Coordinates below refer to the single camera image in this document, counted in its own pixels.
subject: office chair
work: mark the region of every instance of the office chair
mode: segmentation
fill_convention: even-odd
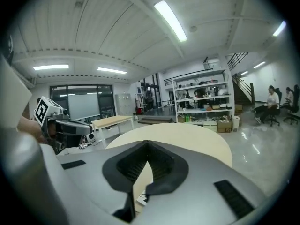
[[[279,88],[276,88],[275,92],[278,94],[279,105],[280,105],[281,97],[282,97],[282,92],[279,90]],[[277,119],[276,119],[276,117],[275,117],[275,116],[278,116],[279,114],[280,114],[280,109],[276,109],[266,119],[266,121],[271,121],[271,127],[273,126],[273,122],[278,123],[278,126],[280,126],[280,122],[278,122]]]
[[[288,107],[287,109],[291,112],[285,119],[283,119],[283,122],[286,120],[290,120],[291,121],[291,125],[293,124],[293,121],[296,122],[296,124],[298,124],[298,120],[295,119],[293,117],[293,113],[296,113],[299,111],[299,106],[298,106],[298,100],[299,100],[299,93],[300,93],[300,89],[298,85],[294,86],[294,101],[292,104],[292,107]]]

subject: white ceiling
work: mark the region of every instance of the white ceiling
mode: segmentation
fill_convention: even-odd
[[[154,9],[158,1],[32,0],[12,25],[13,66],[38,83],[128,83],[220,49],[261,51],[281,23],[261,0],[165,0],[187,35],[180,42]],[[70,68],[33,69],[61,63]],[[99,72],[99,66],[127,74]]]

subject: whiteboard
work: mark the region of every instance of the whiteboard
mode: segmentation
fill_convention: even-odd
[[[92,117],[100,114],[97,94],[68,96],[71,119]]]

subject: table top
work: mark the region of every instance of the table top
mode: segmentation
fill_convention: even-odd
[[[207,128],[184,123],[160,123],[131,130],[113,140],[106,149],[136,141],[153,140],[183,147],[210,155],[232,167],[233,159],[227,142]],[[136,200],[152,180],[152,170],[147,163],[133,186]]]
[[[92,124],[98,128],[107,127],[109,125],[113,125],[119,122],[123,122],[131,119],[132,116],[113,116],[109,118],[103,118],[99,120],[92,121]]]

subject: ceiling light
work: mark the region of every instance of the ceiling light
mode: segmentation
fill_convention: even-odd
[[[68,64],[58,64],[58,65],[48,65],[48,66],[40,66],[34,67],[34,70],[45,70],[45,69],[57,69],[57,68],[69,68]]]
[[[168,24],[171,26],[179,41],[187,41],[187,36],[182,29],[177,17],[165,1],[161,1],[154,5],[157,11],[166,19]]]
[[[61,94],[60,97],[66,97],[67,95],[66,94]]]
[[[127,73],[127,72],[118,71],[118,70],[114,70],[114,69],[103,68],[103,67],[98,67],[98,71],[105,71],[105,72],[112,72],[112,73],[122,73],[122,74]]]
[[[282,30],[285,28],[285,26],[286,26],[286,22],[282,21],[282,23],[280,24],[280,26],[274,32],[273,36],[277,37],[282,32]]]
[[[262,64],[265,64],[266,62],[261,62],[260,64],[256,65],[254,68],[258,68],[259,66],[261,66]]]
[[[243,72],[243,73],[241,74],[241,76],[245,75],[246,73],[248,73],[248,71],[246,71],[246,72]]]

